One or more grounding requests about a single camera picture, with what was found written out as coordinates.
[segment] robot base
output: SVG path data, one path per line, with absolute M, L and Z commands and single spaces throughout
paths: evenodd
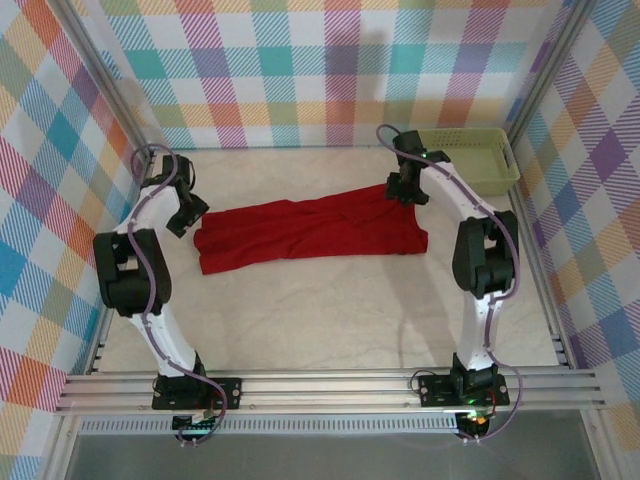
M 206 371 L 198 354 L 196 354 L 193 372 L 206 376 Z M 227 394 L 227 409 L 240 408 L 242 395 L 241 378 L 211 378 L 219 384 Z M 222 399 L 210 385 L 187 375 L 181 377 L 165 377 L 158 375 L 154 383 L 153 410 L 211 410 L 222 407 Z
M 478 422 L 477 418 L 470 418 L 466 413 L 456 413 L 456 423 L 460 431 L 460 433 L 456 433 L 456 436 L 460 438 L 484 437 L 489 433 L 491 420 L 483 418 L 482 422 Z
M 509 405 L 509 392 L 504 376 L 496 375 L 492 386 L 458 396 L 450 375 L 421 375 L 418 377 L 418 391 L 422 407 L 471 407 L 491 408 L 495 398 L 496 406 Z

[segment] metal frame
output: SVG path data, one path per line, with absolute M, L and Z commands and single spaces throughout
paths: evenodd
M 523 409 L 597 409 L 604 398 L 595 374 L 567 367 L 522 367 Z M 473 407 L 420 407 L 408 381 L 415 369 L 230 371 L 210 372 L 216 377 L 241 377 L 242 400 L 230 416 L 255 414 L 364 414 L 468 412 Z M 443 368 L 435 373 L 446 374 Z M 504 372 L 512 396 L 518 391 L 513 373 Z M 58 413 L 82 415 L 193 414 L 151 409 L 156 372 L 71 376 L 58 404 Z M 513 406 L 499 407 L 508 411 Z
M 122 97 L 116 80 L 105 65 L 100 52 L 91 41 L 87 30 L 69 0 L 49 0 L 49 7 L 58 18 L 63 30 L 82 58 L 82 63 L 96 83 L 98 90 L 113 110 L 135 148 L 147 143 L 142 130 Z
M 598 0 L 574 0 L 573 7 L 560 36 L 554 43 L 549 57 L 540 69 L 531 87 L 531 91 L 527 95 L 522 108 L 509 129 L 509 143 L 511 143 L 514 148 L 524 135 L 529 122 L 531 122 L 534 113 L 540 106 L 540 102 L 542 102 L 547 90 L 553 84 L 560 67 L 567 58 L 571 47 L 578 38 L 582 27 L 584 27 L 597 3 Z
M 555 79 L 578 33 L 587 21 L 597 0 L 574 2 L 567 24 L 554 45 L 547 63 L 543 66 L 522 109 L 509 132 L 512 145 L 524 134 L 528 123 L 538 108 L 544 94 Z M 137 125 L 129 107 L 118 91 L 115 79 L 100 53 L 91 42 L 81 19 L 68 0 L 50 0 L 49 5 L 70 36 L 100 91 L 114 110 L 132 143 L 141 146 L 145 137 Z M 622 470 L 624 462 L 614 447 L 611 422 L 604 397 L 594 372 L 572 370 L 575 358 L 566 343 L 566 332 L 559 321 L 559 314 L 546 277 L 544 264 L 535 247 L 531 224 L 520 189 L 510 193 L 511 203 L 521 222 L 521 236 L 533 276 L 549 325 L 559 365 L 555 367 L 522 367 L 524 375 L 523 409 L 578 409 L 583 418 L 598 468 L 603 478 L 630 478 Z M 90 348 L 90 358 L 84 368 L 86 375 L 68 377 L 67 385 L 58 406 L 54 426 L 46 443 L 45 452 L 51 455 L 41 464 L 40 478 L 64 478 L 74 442 L 78 433 L 86 427 L 87 420 L 138 419 L 140 425 L 158 419 L 168 419 L 175 413 L 151 410 L 152 380 L 155 372 L 99 373 L 101 351 L 106 345 L 113 312 L 105 309 L 100 318 L 98 333 Z M 433 369 L 446 373 L 444 369 Z M 408 385 L 414 370 L 333 370 L 333 371 L 272 371 L 272 372 L 215 372 L 216 376 L 240 376 L 244 379 L 241 408 L 229 412 L 229 421 L 260 419 L 270 415 L 315 418 L 317 415 L 345 418 L 354 415 L 389 415 L 418 418 L 424 415 L 443 415 L 443 408 L 421 408 L 419 397 Z M 507 385 L 512 400 L 517 394 L 517 381 L 512 372 L 506 371 Z M 129 428 L 121 433 L 135 433 L 139 428 Z

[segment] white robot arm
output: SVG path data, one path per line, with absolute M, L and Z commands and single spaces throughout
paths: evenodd
M 387 198 L 418 205 L 433 198 L 458 225 L 452 270 L 464 296 L 462 335 L 449 375 L 419 377 L 426 392 L 422 405 L 508 404 L 504 377 L 498 374 L 489 348 L 495 340 L 501 299 L 515 284 L 517 219 L 511 211 L 495 211 L 475 194 L 444 152 L 427 152 L 417 131 L 399 133 L 393 149 L 400 172 L 389 175 Z M 428 159 L 431 166 L 418 158 Z M 485 246 L 485 239 L 494 245 Z
M 155 186 L 144 187 L 140 191 L 138 203 L 142 202 L 148 195 L 151 195 L 155 189 Z M 115 228 L 116 234 L 126 236 L 133 211 L 134 209 L 132 209 L 127 218 Z M 167 225 L 171 218 L 179 211 L 180 198 L 178 197 L 176 187 L 166 187 L 158 192 L 145 208 L 142 209 L 133 231 L 138 232 L 139 230 L 151 229 L 155 232 L 156 238 L 160 239 L 164 232 L 167 231 Z M 151 344 L 151 339 L 145 331 L 141 313 L 142 312 L 131 313 L 129 321 L 135 325 L 149 345 L 151 352 L 158 361 L 159 374 L 165 377 L 182 377 L 184 375 L 182 372 L 171 367 L 167 360 L 162 359 L 156 352 L 156 349 Z M 196 352 L 183 337 L 169 304 L 165 303 L 162 305 L 157 315 L 150 313 L 147 316 L 147 321 L 151 325 L 153 338 L 160 347 L 160 350 L 167 356 L 167 359 L 170 358 L 182 368 L 192 371 L 195 366 Z

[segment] colorful checkered backdrop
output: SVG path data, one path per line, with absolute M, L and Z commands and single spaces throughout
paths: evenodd
M 637 474 L 640 0 L 598 3 L 516 156 L 571 347 L 598 372 Z
M 45 0 L 0 0 L 0 479 L 31 479 L 102 303 L 131 147 Z
M 174 148 L 502 126 L 569 3 L 74 0 L 148 137 Z

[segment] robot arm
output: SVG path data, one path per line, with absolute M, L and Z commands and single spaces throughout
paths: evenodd
M 447 378 L 425 378 L 432 385 L 427 389 L 429 395 L 423 399 L 423 404 L 443 405 L 445 401 L 460 405 L 485 398 L 488 391 L 498 393 L 499 404 L 508 404 L 508 396 L 504 395 L 506 390 L 500 388 L 504 385 L 504 378 L 498 375 L 498 367 L 489 354 L 485 332 L 489 309 L 492 308 L 493 327 L 489 332 L 489 343 L 493 345 L 495 325 L 502 307 L 502 301 L 495 297 L 502 296 L 512 287 L 515 265 L 502 231 L 482 211 L 494 213 L 506 227 L 517 249 L 516 217 L 511 211 L 497 212 L 478 197 L 462 180 L 445 153 L 427 152 L 417 131 L 399 134 L 394 139 L 394 146 L 401 152 L 428 158 L 438 168 L 398 155 L 400 172 L 390 174 L 387 197 L 419 205 L 426 204 L 432 197 L 458 225 L 452 272 L 464 296 L 462 335 Z M 453 185 L 452 180 L 466 193 Z M 487 247 L 485 240 L 495 244 Z
M 172 169 L 173 159 L 165 156 L 162 173 L 145 181 L 138 203 L 151 195 Z M 182 237 L 186 229 L 208 210 L 207 204 L 190 192 L 192 187 L 190 161 L 178 155 L 177 175 L 170 185 L 158 192 L 142 209 L 133 227 L 136 242 L 149 260 L 156 279 L 156 300 L 147 316 L 153 339 L 167 358 L 189 371 L 196 368 L 199 360 L 195 350 L 182 336 L 168 304 L 171 298 L 171 277 L 159 238 L 167 230 Z M 142 312 L 149 300 L 149 276 L 138 265 L 138 259 L 127 237 L 127 228 L 134 210 L 135 208 L 113 231 L 98 234 L 94 239 L 102 299 L 107 307 L 115 308 L 142 333 L 158 361 L 161 377 L 184 377 L 182 372 L 172 368 L 158 356 L 142 322 Z

